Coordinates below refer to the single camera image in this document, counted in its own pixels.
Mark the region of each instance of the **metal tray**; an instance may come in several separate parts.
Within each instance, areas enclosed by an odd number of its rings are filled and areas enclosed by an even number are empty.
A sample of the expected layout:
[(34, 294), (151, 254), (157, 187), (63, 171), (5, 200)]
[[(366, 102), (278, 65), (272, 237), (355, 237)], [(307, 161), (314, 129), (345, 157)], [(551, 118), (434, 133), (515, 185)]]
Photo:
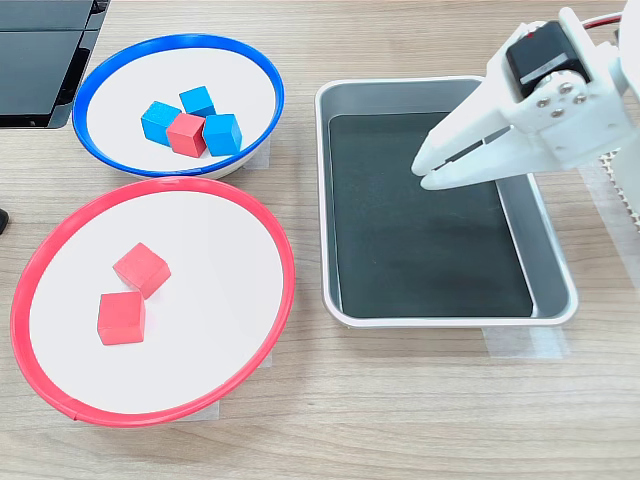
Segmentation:
[(480, 77), (316, 95), (322, 291), (350, 327), (558, 325), (578, 295), (533, 176), (440, 192), (410, 164)]

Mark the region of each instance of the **red cube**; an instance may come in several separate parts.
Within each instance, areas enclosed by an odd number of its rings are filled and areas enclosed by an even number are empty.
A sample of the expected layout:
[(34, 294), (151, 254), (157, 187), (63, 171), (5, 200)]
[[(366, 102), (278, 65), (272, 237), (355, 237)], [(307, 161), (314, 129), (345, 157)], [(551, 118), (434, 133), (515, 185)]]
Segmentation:
[(98, 335), (102, 344), (142, 342), (144, 313), (144, 300), (140, 292), (102, 294), (98, 314)]
[(129, 287), (149, 298), (171, 276), (169, 266), (158, 255), (139, 243), (113, 266)]
[(202, 129), (205, 119), (181, 113), (167, 129), (167, 137), (171, 149), (182, 155), (200, 157), (207, 149), (207, 144), (202, 138)]

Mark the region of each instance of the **tray rim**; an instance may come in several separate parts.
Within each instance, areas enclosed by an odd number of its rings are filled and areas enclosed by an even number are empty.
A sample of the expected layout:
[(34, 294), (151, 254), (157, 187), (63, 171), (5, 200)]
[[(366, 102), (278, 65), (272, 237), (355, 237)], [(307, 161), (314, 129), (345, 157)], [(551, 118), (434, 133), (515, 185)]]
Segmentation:
[(325, 149), (324, 133), (322, 122), (322, 99), (331, 89), (342, 85), (354, 84), (388, 84), (388, 83), (424, 83), (443, 82), (456, 80), (471, 80), (481, 83), (484, 77), (478, 75), (456, 75), (441, 77), (421, 77), (421, 78), (372, 78), (372, 79), (345, 79), (334, 80), (326, 83), (315, 95), (315, 118), (316, 118), (316, 143), (317, 143), (317, 167), (318, 167), (318, 210), (320, 223), (320, 254), (321, 254), (321, 276), (322, 276), (322, 300), (329, 313), (340, 323), (353, 328), (484, 328), (484, 327), (505, 327), (505, 326), (556, 326), (563, 324), (573, 318), (578, 311), (579, 299), (576, 285), (573, 281), (569, 266), (562, 251), (560, 241), (551, 223), (551, 218), (542, 198), (542, 194), (535, 181), (533, 174), (526, 175), (529, 186), (533, 193), (535, 204), (540, 212), (540, 217), (544, 226), (545, 234), (549, 239), (551, 248), (561, 272), (562, 281), (567, 288), (568, 301), (564, 309), (557, 315), (547, 318), (534, 317), (401, 317), (401, 318), (355, 318), (340, 311), (331, 298), (329, 285), (329, 245), (328, 245), (328, 216), (327, 216), (327, 195), (326, 174), (325, 174)]

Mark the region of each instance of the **black tray bottom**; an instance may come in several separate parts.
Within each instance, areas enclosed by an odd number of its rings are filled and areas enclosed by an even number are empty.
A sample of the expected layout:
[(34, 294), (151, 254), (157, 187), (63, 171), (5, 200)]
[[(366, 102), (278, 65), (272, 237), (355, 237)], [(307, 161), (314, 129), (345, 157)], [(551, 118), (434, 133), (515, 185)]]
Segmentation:
[(444, 113), (329, 123), (338, 276), (356, 318), (530, 317), (495, 182), (425, 191), (411, 163)]

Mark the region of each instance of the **blue cube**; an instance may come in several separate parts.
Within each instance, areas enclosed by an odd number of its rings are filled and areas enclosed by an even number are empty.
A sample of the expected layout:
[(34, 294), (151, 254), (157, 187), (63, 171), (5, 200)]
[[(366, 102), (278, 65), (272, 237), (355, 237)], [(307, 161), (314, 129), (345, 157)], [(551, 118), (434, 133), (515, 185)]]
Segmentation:
[(202, 132), (211, 155), (235, 155), (242, 145), (240, 126), (233, 114), (210, 115)]
[(180, 100), (182, 100), (185, 112), (191, 115), (208, 117), (216, 114), (216, 109), (213, 108), (213, 101), (209, 96), (207, 87), (198, 87), (183, 92), (180, 94)]
[(180, 109), (161, 102), (153, 102), (142, 116), (144, 136), (152, 142), (169, 147), (167, 128), (180, 114)]

